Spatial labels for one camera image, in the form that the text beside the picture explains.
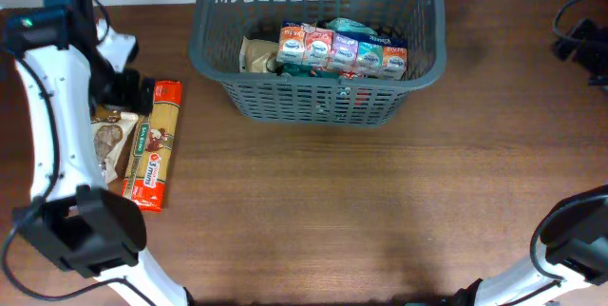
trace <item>wood grain surface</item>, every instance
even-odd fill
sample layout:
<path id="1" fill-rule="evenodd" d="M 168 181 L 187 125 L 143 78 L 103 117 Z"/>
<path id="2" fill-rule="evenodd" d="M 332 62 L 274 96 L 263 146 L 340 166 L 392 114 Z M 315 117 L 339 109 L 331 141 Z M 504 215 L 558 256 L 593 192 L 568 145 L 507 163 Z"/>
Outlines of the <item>wood grain surface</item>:
<path id="1" fill-rule="evenodd" d="M 189 63 L 193 6 L 110 8 L 140 41 L 134 67 L 185 83 L 165 207 L 145 214 L 151 252 L 204 301 L 448 295 L 500 273 L 557 201 L 608 178 L 608 95 L 549 51 L 565 1 L 446 0 L 446 74 L 379 129 L 250 121 Z M 564 23 L 602 13 L 592 3 Z M 29 199 L 32 148 L 14 74 L 0 91 L 3 238 Z M 43 293 L 91 283 L 20 239 L 9 259 Z M 606 287 L 561 299 L 606 300 Z M 43 303 L 0 277 L 0 304 Z M 122 304 L 108 288 L 65 303 Z"/>

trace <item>food packaging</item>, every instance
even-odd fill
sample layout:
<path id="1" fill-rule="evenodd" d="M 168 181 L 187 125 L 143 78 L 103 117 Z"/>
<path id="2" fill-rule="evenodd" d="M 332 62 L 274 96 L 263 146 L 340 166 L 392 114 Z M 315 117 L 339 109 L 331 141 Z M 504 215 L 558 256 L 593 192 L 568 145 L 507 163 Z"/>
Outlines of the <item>food packaging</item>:
<path id="1" fill-rule="evenodd" d="M 301 23 L 283 22 L 278 40 L 276 60 L 279 63 L 302 64 L 306 32 Z"/>
<path id="2" fill-rule="evenodd" d="M 355 72 L 376 75 L 382 66 L 383 53 L 384 48 L 380 45 L 360 42 Z"/>
<path id="3" fill-rule="evenodd" d="M 358 41 L 336 33 L 333 37 L 332 52 L 327 68 L 343 72 L 353 71 L 358 50 Z"/>
<path id="4" fill-rule="evenodd" d="M 126 138 L 138 121 L 138 115 L 131 112 L 107 110 L 98 106 L 91 117 L 91 130 L 97 164 L 102 170 L 105 183 L 118 178 L 116 164 L 123 152 Z"/>
<path id="5" fill-rule="evenodd" d="M 152 113 L 138 120 L 123 196 L 142 210 L 161 212 L 180 104 L 181 83 L 158 81 Z"/>
<path id="6" fill-rule="evenodd" d="M 326 28 L 335 31 L 351 31 L 368 35 L 378 35 L 375 30 L 361 23 L 343 17 L 333 19 L 333 21 L 327 23 Z"/>
<path id="7" fill-rule="evenodd" d="M 399 80 L 407 70 L 407 41 L 354 32 L 344 32 L 339 35 L 347 36 L 359 43 L 354 65 L 356 73 Z"/>
<path id="8" fill-rule="evenodd" d="M 379 78 L 400 80 L 408 69 L 408 49 L 384 47 Z"/>
<path id="9" fill-rule="evenodd" d="M 239 67 L 241 72 L 272 73 L 279 64 L 276 62 L 278 43 L 264 40 L 249 40 L 243 37 L 240 47 Z"/>
<path id="10" fill-rule="evenodd" d="M 306 36 L 304 38 L 305 50 L 302 65 L 325 66 L 332 51 L 333 31 L 312 26 L 303 28 Z"/>

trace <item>snack bag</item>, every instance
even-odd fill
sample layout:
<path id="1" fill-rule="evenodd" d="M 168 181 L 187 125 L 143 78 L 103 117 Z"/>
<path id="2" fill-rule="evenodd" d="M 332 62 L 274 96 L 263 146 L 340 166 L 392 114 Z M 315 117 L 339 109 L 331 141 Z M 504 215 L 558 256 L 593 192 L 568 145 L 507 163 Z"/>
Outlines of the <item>snack bag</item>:
<path id="1" fill-rule="evenodd" d="M 336 33 L 333 37 L 332 53 L 327 68 L 343 72 L 353 71 L 358 50 L 358 41 Z"/>
<path id="2" fill-rule="evenodd" d="M 333 31 L 305 26 L 305 50 L 302 65 L 325 66 L 332 51 Z"/>
<path id="3" fill-rule="evenodd" d="M 137 121 L 138 115 L 134 113 L 107 110 L 102 106 L 97 106 L 95 116 L 91 117 L 97 164 L 102 170 L 105 183 L 110 183 L 119 177 L 116 164 L 123 152 L 126 138 Z"/>
<path id="4" fill-rule="evenodd" d="M 181 83 L 158 81 L 152 113 L 140 117 L 135 128 L 123 197 L 142 210 L 161 212 L 180 104 Z"/>
<path id="5" fill-rule="evenodd" d="M 406 48 L 384 47 L 380 78 L 400 80 L 408 69 L 408 50 Z"/>
<path id="6" fill-rule="evenodd" d="M 343 17 L 333 19 L 333 21 L 327 23 L 326 27 L 327 29 L 332 29 L 335 31 L 351 31 L 368 35 L 378 35 L 375 30 L 361 23 Z"/>
<path id="7" fill-rule="evenodd" d="M 283 22 L 276 54 L 279 63 L 302 64 L 306 37 L 304 26 L 305 24 Z"/>
<path id="8" fill-rule="evenodd" d="M 249 40 L 243 37 L 238 60 L 240 72 L 269 73 L 275 72 L 278 43 L 264 40 Z"/>

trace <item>gray plastic basket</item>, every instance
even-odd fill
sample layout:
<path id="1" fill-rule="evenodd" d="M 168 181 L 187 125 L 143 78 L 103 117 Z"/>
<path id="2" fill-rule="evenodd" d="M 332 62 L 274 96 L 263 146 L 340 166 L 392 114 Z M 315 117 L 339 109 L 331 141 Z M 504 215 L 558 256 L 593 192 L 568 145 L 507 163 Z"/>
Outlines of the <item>gray plastic basket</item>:
<path id="1" fill-rule="evenodd" d="M 243 36 L 277 42 L 283 20 L 338 16 L 408 40 L 408 71 L 401 81 L 238 73 Z M 444 0 L 197 0 L 190 58 L 256 120 L 375 126 L 386 123 L 410 91 L 444 72 L 445 26 Z"/>

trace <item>spaghetti box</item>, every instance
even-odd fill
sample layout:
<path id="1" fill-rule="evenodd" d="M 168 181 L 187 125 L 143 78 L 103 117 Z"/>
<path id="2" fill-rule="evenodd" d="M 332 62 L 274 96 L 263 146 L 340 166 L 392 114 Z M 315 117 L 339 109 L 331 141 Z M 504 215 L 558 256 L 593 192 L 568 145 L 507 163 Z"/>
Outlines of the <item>spaghetti box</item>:
<path id="1" fill-rule="evenodd" d="M 161 212 L 180 104 L 181 83 L 158 81 L 152 112 L 135 127 L 123 197 L 142 210 Z"/>

